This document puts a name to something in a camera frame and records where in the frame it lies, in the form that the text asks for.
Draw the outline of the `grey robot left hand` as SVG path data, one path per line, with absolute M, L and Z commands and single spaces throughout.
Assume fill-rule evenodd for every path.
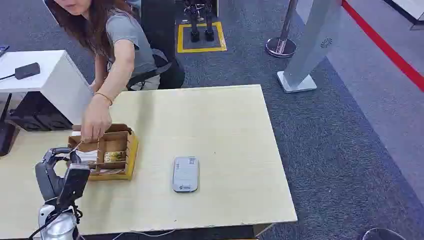
M 55 165 L 60 161 L 69 163 L 63 177 L 55 172 Z M 56 200 L 58 205 L 72 203 L 82 197 L 90 175 L 90 168 L 82 164 L 74 149 L 68 147 L 49 149 L 34 169 L 44 201 Z

